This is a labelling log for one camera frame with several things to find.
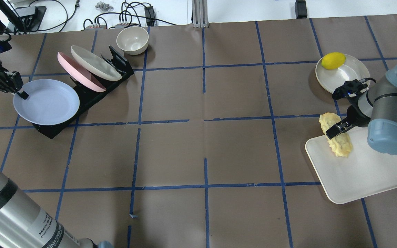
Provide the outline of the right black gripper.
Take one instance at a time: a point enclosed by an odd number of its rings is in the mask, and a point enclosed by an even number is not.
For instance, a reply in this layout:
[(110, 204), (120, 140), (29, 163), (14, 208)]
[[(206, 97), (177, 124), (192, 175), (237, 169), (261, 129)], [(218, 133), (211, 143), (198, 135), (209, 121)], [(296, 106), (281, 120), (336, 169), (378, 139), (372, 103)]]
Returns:
[(340, 134), (348, 132), (353, 127), (368, 127), (370, 120), (371, 118), (365, 115), (356, 103), (348, 107), (345, 121), (335, 123), (325, 132), (325, 135), (331, 140)]

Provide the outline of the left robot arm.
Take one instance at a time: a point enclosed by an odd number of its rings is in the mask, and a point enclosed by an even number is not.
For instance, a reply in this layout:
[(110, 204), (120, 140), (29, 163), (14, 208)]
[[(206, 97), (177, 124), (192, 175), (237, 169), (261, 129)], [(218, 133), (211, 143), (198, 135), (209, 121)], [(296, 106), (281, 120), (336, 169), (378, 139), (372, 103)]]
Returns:
[(76, 239), (0, 171), (0, 247), (111, 248), (112, 244)]

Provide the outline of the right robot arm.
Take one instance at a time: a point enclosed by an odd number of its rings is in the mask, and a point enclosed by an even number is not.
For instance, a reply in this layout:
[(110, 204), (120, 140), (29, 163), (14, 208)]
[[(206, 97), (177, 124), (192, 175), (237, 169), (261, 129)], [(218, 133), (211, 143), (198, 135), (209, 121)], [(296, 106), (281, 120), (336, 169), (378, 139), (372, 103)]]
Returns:
[(350, 106), (345, 119), (326, 131), (333, 139), (354, 127), (367, 127), (367, 143), (375, 151), (397, 155), (397, 65), (368, 86), (371, 77), (345, 81), (333, 91), (333, 99), (346, 98)]

